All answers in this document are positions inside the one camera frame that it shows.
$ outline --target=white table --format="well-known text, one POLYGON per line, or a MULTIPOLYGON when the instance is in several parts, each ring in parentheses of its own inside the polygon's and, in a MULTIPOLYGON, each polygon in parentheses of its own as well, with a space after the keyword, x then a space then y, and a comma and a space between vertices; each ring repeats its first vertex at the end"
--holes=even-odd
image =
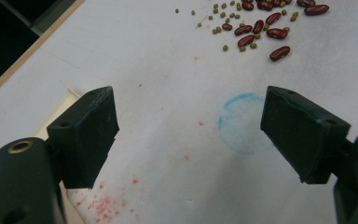
POLYGON ((316 17, 294 1, 273 25, 289 36, 263 34, 243 53, 232 32, 212 34, 218 15, 205 19, 223 2, 86 1, 0 88, 0 147, 34 133, 68 87, 111 85, 117 140, 95 188, 68 191, 87 223, 335 223, 335 178, 301 184, 259 122, 267 86, 280 86, 345 119, 355 139, 358 1, 318 0, 330 10, 316 17), (291 53, 273 63, 283 45, 291 53))

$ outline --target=brown edge trim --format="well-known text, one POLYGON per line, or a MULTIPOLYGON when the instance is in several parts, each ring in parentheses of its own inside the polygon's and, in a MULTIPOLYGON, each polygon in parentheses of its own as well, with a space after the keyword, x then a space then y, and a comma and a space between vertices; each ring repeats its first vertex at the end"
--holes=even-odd
POLYGON ((47 30, 44 32, 31 47, 29 47, 20 58, 14 62, 6 72, 0 76, 0 88, 10 79, 10 77, 39 49, 40 46, 82 5, 85 0, 76 0, 47 30))

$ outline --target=table surface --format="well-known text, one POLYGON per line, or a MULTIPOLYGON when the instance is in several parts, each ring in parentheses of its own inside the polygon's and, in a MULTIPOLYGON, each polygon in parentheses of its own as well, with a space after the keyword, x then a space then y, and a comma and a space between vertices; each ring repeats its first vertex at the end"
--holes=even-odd
MULTIPOLYGON (((86 223, 335 223, 335 178, 301 184, 259 123, 273 85, 346 120, 355 139, 358 1, 318 0, 330 10, 314 17, 294 1, 271 25, 289 36, 263 33, 245 52, 232 32, 212 34, 214 3, 86 1, 0 88, 0 147, 33 134, 68 88, 110 85, 120 132, 95 187, 68 190, 86 223)), ((272 13, 225 12, 241 14, 234 27, 272 13)))

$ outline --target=blue marker stain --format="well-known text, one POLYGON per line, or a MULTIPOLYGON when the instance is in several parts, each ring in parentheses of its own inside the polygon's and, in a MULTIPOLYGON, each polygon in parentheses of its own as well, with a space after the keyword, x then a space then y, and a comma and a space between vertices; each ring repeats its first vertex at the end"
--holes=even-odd
POLYGON ((245 93, 228 100, 219 118, 219 137, 231 150, 253 155, 270 148, 271 143, 260 131, 264 98, 245 93))

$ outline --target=kidney bean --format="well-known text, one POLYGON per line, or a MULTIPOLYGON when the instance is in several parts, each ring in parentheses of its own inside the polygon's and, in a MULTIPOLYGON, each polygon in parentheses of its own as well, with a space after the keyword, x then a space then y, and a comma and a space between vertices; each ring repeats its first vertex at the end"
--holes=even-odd
POLYGON ((266 24, 271 25, 281 17, 281 12, 275 12, 267 17, 266 24))
POLYGON ((260 33, 264 28, 264 22, 262 20, 259 20, 255 23, 253 33, 258 34, 260 33))
POLYGON ((316 16, 316 15, 321 15, 324 14, 330 7, 327 5, 316 5, 313 7, 306 7, 304 9, 304 13, 307 16, 316 16))
POLYGON ((232 30, 232 25, 230 25, 230 24, 228 24, 228 23, 224 23, 224 24, 222 25, 222 29, 223 29, 223 30, 226 30, 226 31, 230 31, 230 30, 232 30))
POLYGON ((262 10, 271 11, 274 5, 272 5, 272 3, 269 3, 267 1, 259 1, 257 3, 257 7, 262 10))
POLYGON ((281 58, 283 58, 284 56, 288 55, 290 52, 290 47, 289 46, 283 46, 279 49, 275 49, 270 55, 270 59, 273 62, 276 62, 278 60, 280 60, 281 58))
POLYGON ((287 31, 278 28, 269 29, 266 31, 266 34, 276 39, 285 39, 287 37, 287 31))
POLYGON ((271 3, 275 7, 279 7, 281 5, 282 0, 272 0, 271 3))
POLYGON ((313 7, 316 5, 313 0, 297 0, 297 4, 301 7, 313 7))
POLYGON ((247 11, 252 11, 255 6, 250 2, 243 1, 242 2, 242 7, 243 7, 243 9, 245 9, 247 11))
POLYGON ((242 38, 240 41, 238 41, 238 48, 251 44, 255 40, 254 35, 247 35, 246 37, 242 38))
POLYGON ((245 25, 245 26, 239 27, 234 31, 234 35, 243 35, 243 34, 250 33, 252 31, 252 28, 253 27, 251 25, 245 25))

